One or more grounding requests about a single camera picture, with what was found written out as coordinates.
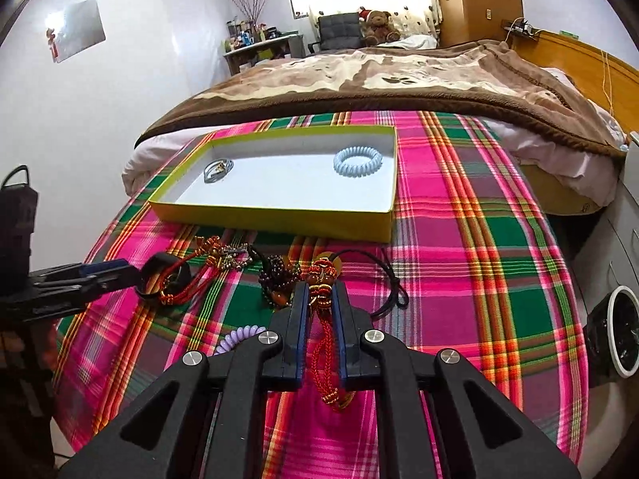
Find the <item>yellow-green shallow box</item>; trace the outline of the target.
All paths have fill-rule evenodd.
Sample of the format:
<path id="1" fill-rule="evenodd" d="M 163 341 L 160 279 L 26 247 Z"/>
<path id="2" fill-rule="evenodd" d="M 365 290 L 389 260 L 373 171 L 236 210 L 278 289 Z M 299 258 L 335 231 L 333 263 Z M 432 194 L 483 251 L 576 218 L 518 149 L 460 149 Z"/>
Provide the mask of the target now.
<path id="1" fill-rule="evenodd" d="M 397 130 L 334 125 L 198 142 L 149 198 L 165 222 L 387 243 Z"/>

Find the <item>silver wall poster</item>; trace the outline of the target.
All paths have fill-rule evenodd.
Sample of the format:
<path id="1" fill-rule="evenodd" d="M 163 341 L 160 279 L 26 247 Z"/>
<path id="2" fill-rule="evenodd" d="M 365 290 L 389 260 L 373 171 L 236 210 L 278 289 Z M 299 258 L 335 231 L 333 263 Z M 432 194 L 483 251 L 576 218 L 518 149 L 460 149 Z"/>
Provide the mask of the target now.
<path id="1" fill-rule="evenodd" d="M 73 3 L 47 19 L 47 43 L 56 64 L 106 40 L 97 0 Z"/>

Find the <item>black cord teal bead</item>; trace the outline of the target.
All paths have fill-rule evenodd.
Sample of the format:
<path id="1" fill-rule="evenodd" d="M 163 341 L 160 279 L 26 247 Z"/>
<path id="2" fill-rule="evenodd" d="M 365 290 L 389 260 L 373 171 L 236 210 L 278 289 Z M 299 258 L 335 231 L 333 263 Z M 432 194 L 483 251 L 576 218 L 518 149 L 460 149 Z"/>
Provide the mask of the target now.
<path id="1" fill-rule="evenodd" d="M 409 296 L 403 285 L 401 284 L 401 279 L 397 277 L 395 273 L 388 255 L 385 254 L 385 251 L 382 251 L 382 258 L 377 257 L 373 253 L 370 253 L 361 249 L 345 249 L 338 251 L 337 253 L 332 253 L 328 256 L 330 262 L 336 262 L 336 259 L 344 254 L 357 254 L 368 258 L 370 262 L 375 263 L 384 273 L 385 277 L 388 278 L 389 281 L 389 295 L 378 309 L 370 313 L 370 319 L 373 321 L 379 321 L 385 316 L 388 316 L 394 308 L 405 310 L 409 305 Z"/>

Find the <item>brown teddy bear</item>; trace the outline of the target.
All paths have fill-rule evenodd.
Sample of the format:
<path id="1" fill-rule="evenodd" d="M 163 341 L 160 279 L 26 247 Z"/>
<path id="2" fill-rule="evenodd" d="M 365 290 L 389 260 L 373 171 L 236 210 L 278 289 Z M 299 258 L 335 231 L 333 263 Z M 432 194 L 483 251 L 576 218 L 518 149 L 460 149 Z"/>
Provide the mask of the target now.
<path id="1" fill-rule="evenodd" d="M 366 47 L 377 47 L 401 39 L 400 32 L 391 23 L 390 12 L 360 8 L 359 22 Z"/>

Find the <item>white pillow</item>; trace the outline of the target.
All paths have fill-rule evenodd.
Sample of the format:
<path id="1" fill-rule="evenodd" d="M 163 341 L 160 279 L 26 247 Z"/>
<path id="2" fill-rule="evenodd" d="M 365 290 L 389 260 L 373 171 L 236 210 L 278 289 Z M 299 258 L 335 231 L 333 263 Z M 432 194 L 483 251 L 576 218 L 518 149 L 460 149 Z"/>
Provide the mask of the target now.
<path id="1" fill-rule="evenodd" d="M 439 46 L 438 39 L 430 34 L 418 34 L 378 44 L 378 48 L 402 50 L 434 50 Z"/>

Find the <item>red cord tassel charm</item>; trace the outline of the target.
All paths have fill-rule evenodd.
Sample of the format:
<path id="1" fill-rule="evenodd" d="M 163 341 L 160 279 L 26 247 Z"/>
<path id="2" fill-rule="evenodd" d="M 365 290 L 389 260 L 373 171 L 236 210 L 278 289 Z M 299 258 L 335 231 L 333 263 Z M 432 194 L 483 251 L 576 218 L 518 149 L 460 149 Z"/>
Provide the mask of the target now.
<path id="1" fill-rule="evenodd" d="M 186 257 L 186 262 L 203 257 L 204 262 L 198 267 L 195 275 L 192 273 L 192 282 L 186 290 L 177 295 L 169 295 L 167 299 L 159 302 L 163 306 L 180 306 L 190 302 L 198 293 L 208 287 L 213 278 L 220 273 L 222 256 L 224 255 L 224 243 L 219 236 L 211 236 L 198 241 L 194 252 Z"/>

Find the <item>red knot cord charm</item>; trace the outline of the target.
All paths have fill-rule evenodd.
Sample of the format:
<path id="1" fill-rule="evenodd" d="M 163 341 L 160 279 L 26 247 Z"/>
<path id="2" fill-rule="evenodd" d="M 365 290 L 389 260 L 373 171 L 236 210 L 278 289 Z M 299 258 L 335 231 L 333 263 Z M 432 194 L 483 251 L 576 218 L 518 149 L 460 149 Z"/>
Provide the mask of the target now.
<path id="1" fill-rule="evenodd" d="M 353 392 L 347 392 L 340 385 L 338 346 L 333 329 L 333 285 L 338 276 L 333 260 L 327 255 L 316 259 L 306 273 L 309 307 L 321 326 L 321 338 L 311 352 L 310 373 L 321 401 L 336 412 L 345 410 L 354 397 Z"/>

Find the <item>dark grey chair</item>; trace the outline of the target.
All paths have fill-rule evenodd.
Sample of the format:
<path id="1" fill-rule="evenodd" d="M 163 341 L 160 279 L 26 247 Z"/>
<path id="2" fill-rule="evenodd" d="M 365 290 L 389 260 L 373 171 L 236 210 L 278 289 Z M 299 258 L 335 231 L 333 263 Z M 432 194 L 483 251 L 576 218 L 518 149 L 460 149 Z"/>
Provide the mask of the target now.
<path id="1" fill-rule="evenodd" d="M 318 18 L 318 41 L 308 44 L 314 55 L 321 51 L 358 49 L 364 44 L 359 14 L 344 13 Z"/>

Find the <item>black wristband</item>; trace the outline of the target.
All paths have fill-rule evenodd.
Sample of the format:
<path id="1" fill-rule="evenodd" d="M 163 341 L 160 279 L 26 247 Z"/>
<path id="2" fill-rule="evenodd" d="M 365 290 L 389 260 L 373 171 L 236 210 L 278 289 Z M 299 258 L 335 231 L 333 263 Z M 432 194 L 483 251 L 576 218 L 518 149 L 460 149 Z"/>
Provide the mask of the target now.
<path id="1" fill-rule="evenodd" d="M 145 301 L 162 302 L 185 291 L 192 282 L 190 264 L 166 252 L 151 256 L 142 266 L 134 291 Z"/>

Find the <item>wooden headboard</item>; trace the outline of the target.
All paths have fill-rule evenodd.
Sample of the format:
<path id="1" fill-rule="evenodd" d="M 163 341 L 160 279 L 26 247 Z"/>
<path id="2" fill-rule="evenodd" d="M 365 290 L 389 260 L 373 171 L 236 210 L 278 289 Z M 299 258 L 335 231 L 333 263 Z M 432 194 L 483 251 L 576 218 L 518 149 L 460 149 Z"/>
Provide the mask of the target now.
<path id="1" fill-rule="evenodd" d="M 612 54 L 554 32 L 512 35 L 510 46 L 540 67 L 559 68 L 575 87 L 606 109 L 625 133 L 638 131 L 638 70 Z"/>

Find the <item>white nightstand drawers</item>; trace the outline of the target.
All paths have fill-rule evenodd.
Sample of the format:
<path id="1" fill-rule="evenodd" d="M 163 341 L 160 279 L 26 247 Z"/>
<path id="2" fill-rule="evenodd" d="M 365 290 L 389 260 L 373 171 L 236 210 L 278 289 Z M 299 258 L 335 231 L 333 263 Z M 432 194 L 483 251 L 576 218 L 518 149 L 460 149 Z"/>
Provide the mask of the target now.
<path id="1" fill-rule="evenodd" d="M 638 171 L 638 133 L 631 132 L 615 198 L 572 264 L 582 325 L 589 311 L 620 285 L 638 294 Z"/>

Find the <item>brown fleece blanket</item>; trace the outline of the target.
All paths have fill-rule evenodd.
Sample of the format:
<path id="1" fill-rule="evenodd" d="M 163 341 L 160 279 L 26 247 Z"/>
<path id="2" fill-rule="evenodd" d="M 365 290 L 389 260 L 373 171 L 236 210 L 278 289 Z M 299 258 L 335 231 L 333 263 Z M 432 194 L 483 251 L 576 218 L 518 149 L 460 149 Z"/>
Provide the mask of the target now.
<path id="1" fill-rule="evenodd" d="M 496 40 L 264 62 L 186 99 L 140 139 L 188 128 L 376 110 L 487 117 L 578 151 L 625 156 L 585 96 Z"/>

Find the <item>black bin white rim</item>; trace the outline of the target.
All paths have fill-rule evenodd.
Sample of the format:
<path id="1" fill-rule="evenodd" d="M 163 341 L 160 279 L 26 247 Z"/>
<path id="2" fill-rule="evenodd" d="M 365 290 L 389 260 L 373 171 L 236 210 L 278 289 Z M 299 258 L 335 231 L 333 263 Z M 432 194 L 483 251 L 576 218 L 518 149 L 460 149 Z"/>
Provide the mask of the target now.
<path id="1" fill-rule="evenodd" d="M 638 298 L 630 287 L 619 285 L 588 314 L 585 337 L 591 387 L 638 372 Z"/>

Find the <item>pink plaid cloth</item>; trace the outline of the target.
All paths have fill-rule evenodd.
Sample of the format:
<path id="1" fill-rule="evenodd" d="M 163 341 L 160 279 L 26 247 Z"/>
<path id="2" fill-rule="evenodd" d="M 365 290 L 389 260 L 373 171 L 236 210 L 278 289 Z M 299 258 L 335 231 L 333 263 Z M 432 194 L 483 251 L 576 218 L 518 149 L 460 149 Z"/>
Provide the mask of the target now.
<path id="1" fill-rule="evenodd" d="M 372 111 L 248 122 L 225 136 L 313 125 L 390 125 L 399 174 L 388 245 L 235 232 L 222 238 L 307 266 L 340 254 L 351 302 L 374 311 L 389 294 L 388 255 L 408 296 L 378 328 L 434 354 L 457 349 L 570 459 L 588 410 L 587 359 L 571 278 L 528 183 L 484 121 L 429 111 Z M 216 278 L 192 302 L 160 313 L 132 290 L 90 304 L 58 327 L 55 421 L 74 449 L 187 351 L 211 354 L 224 335 L 267 325 L 255 268 Z"/>

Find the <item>cluttered wooden desk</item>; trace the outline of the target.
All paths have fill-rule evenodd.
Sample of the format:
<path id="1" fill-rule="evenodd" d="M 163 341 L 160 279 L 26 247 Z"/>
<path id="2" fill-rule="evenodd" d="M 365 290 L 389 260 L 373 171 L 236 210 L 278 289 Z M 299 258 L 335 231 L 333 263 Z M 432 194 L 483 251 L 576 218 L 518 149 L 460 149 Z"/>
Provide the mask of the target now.
<path id="1" fill-rule="evenodd" d="M 301 34 L 280 32 L 276 27 L 239 30 L 224 40 L 223 47 L 223 58 L 232 76 L 262 61 L 306 56 Z"/>

